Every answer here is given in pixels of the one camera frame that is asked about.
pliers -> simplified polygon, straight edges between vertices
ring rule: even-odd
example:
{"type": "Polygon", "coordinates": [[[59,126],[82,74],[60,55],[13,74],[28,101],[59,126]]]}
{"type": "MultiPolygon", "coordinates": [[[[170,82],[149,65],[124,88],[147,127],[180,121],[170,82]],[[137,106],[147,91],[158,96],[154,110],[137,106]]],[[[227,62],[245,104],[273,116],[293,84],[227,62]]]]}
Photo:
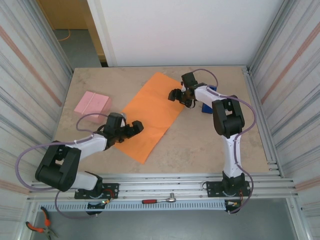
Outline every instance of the pliers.
{"type": "Polygon", "coordinates": [[[44,225],[45,228],[40,228],[40,227],[34,227],[32,226],[32,224],[28,221],[25,222],[25,225],[28,229],[30,229],[31,231],[34,232],[38,232],[38,233],[45,233],[46,237],[48,238],[48,240],[51,240],[51,236],[50,234],[52,233],[53,235],[55,235],[55,237],[58,238],[57,234],[50,228],[51,225],[51,221],[49,219],[49,213],[47,211],[47,209],[45,209],[43,206],[40,208],[42,210],[42,212],[44,213],[44,225]]]}

white wall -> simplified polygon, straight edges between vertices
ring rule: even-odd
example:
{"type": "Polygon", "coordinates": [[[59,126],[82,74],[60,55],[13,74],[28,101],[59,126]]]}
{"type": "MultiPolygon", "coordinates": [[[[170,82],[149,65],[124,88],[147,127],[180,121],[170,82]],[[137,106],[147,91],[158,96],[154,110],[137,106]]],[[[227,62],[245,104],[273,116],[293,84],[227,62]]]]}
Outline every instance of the white wall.
{"type": "Polygon", "coordinates": [[[109,66],[246,65],[283,0],[88,0],[109,66]]]}

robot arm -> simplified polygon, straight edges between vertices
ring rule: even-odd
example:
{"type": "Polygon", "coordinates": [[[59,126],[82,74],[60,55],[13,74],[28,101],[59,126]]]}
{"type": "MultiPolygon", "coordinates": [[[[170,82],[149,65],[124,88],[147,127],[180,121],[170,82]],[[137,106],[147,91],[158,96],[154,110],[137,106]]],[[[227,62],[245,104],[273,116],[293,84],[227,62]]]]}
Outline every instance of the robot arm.
{"type": "Polygon", "coordinates": [[[35,179],[60,191],[83,189],[99,195],[102,190],[101,177],[78,172],[79,162],[91,154],[102,152],[115,143],[122,143],[144,129],[140,121],[132,126],[126,123],[126,116],[112,112],[105,125],[98,128],[88,141],[80,139],[72,145],[52,145],[47,149],[35,173],[35,179]]]}
{"type": "Polygon", "coordinates": [[[235,143],[236,136],[242,132],[242,128],[245,126],[240,104],[236,100],[223,97],[212,89],[209,92],[205,83],[196,81],[193,72],[184,74],[181,84],[181,89],[173,89],[170,92],[169,100],[178,100],[187,108],[191,108],[195,101],[199,101],[210,106],[213,110],[214,129],[221,135],[224,144],[223,191],[232,195],[245,185],[245,175],[238,168],[234,154],[234,144],[236,144],[236,158],[241,166],[240,137],[235,143]]]}

corrugated metal wall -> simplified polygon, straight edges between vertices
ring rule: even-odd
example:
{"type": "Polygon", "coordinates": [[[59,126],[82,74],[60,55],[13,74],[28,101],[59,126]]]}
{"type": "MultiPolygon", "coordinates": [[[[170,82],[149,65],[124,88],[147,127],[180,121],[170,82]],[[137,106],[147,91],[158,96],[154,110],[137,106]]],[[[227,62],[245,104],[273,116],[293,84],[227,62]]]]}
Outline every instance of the corrugated metal wall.
{"type": "Polygon", "coordinates": [[[320,1],[295,1],[252,67],[279,161],[320,239],[320,1]]]}
{"type": "MultiPolygon", "coordinates": [[[[28,194],[15,175],[17,156],[50,142],[61,115],[72,70],[59,47],[34,1],[0,1],[0,239],[19,234],[28,194]]],[[[23,158],[25,181],[43,154],[23,158]]]]}

gray floor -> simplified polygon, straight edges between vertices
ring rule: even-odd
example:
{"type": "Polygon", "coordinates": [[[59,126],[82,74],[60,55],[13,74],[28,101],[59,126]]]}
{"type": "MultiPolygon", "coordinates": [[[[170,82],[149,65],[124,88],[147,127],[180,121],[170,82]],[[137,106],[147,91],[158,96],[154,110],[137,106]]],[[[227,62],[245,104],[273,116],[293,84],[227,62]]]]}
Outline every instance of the gray floor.
{"type": "MultiPolygon", "coordinates": [[[[59,240],[297,239],[285,199],[253,199],[236,215],[216,210],[172,210],[103,212],[87,220],[69,220],[57,212],[50,216],[51,228],[59,240]]],[[[36,226],[43,226],[43,221],[43,214],[39,213],[36,226]]],[[[31,239],[46,238],[34,232],[31,239]]]]}
{"type": "MultiPolygon", "coordinates": [[[[68,30],[53,31],[58,40],[68,36],[68,30]]],[[[59,41],[73,68],[101,68],[98,54],[88,30],[70,30],[70,37],[59,41]]]]}

